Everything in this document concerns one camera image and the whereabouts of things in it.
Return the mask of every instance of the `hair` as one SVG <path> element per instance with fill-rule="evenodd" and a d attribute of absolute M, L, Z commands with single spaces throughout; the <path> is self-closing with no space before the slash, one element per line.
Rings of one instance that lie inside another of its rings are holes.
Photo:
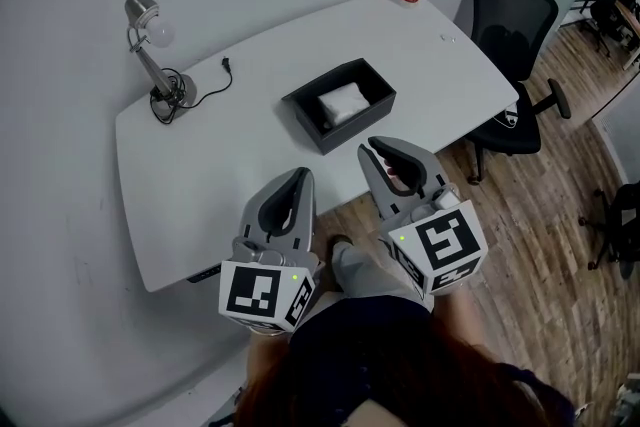
<path fill-rule="evenodd" d="M 377 396 L 384 396 L 381 405 L 409 427 L 442 421 L 496 427 L 567 424 L 553 400 L 542 393 L 534 396 L 514 382 L 504 366 L 453 338 L 437 319 L 392 329 L 353 329 L 318 340 L 309 346 L 308 357 L 331 351 L 334 344 L 356 342 L 374 355 L 370 372 Z M 297 401 L 296 369 L 304 369 L 299 357 L 285 352 L 245 390 L 234 426 L 318 425 L 314 412 L 304 410 Z"/>

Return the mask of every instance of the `desk leg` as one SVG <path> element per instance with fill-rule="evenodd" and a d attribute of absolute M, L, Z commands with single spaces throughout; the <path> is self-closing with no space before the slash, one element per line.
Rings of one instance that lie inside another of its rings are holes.
<path fill-rule="evenodd" d="M 631 65 L 633 64 L 633 61 L 635 61 L 638 56 L 640 56 L 640 45 L 638 45 L 638 48 L 636 48 L 633 51 L 633 54 L 631 54 L 631 57 L 629 58 L 629 60 L 624 63 L 624 66 L 622 67 L 623 70 L 628 70 L 629 68 L 631 68 Z"/>

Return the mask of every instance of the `wooden floor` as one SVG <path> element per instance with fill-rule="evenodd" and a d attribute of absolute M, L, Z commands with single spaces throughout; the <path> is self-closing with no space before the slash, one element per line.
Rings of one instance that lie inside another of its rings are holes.
<path fill-rule="evenodd" d="M 462 196 L 473 200 L 490 253 L 471 287 L 495 351 L 532 369 L 576 405 L 594 402 L 581 420 L 607 424 L 616 390 L 630 371 L 640 370 L 640 266 L 623 281 L 617 266 L 587 270 L 600 238 L 578 225 L 580 215 L 601 215 L 592 196 L 601 187 L 611 197 L 615 168 L 597 134 L 586 123 L 629 80 L 626 54 L 612 48 L 607 59 L 576 25 L 560 29 L 542 52 L 527 89 L 535 102 L 557 79 L 573 111 L 555 108 L 538 118 L 542 151 L 507 157 L 488 154 L 487 177 L 467 185 L 471 146 L 458 141 L 438 157 Z M 320 217 L 314 247 L 322 253 L 329 236 L 346 233 L 378 259 L 377 211 L 368 194 Z"/>

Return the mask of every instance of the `lamp base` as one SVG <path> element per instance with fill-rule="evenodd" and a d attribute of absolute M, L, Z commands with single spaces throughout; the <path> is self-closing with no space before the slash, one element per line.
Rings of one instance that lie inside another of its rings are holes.
<path fill-rule="evenodd" d="M 178 101 L 179 106 L 191 107 L 195 101 L 196 96 L 198 95 L 198 88 L 196 87 L 193 79 L 189 77 L 189 75 L 182 74 L 182 80 L 184 80 L 185 92 L 184 96 L 180 101 Z M 163 120 L 168 120 L 171 116 L 171 112 L 173 111 L 174 103 L 169 103 L 165 100 L 157 101 L 155 98 L 151 99 L 151 109 L 156 115 Z M 188 112 L 188 109 L 181 109 L 178 107 L 176 109 L 175 114 L 173 115 L 173 119 L 179 118 L 183 114 Z"/>

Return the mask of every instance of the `black box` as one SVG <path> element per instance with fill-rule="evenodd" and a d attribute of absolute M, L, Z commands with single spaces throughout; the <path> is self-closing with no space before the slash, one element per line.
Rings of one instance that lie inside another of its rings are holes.
<path fill-rule="evenodd" d="M 327 128 L 327 117 L 319 96 L 355 82 L 370 106 Z M 311 136 L 323 155 L 348 141 L 391 112 L 396 92 L 364 59 L 356 59 L 325 73 L 283 98 L 295 111 L 298 122 Z"/>

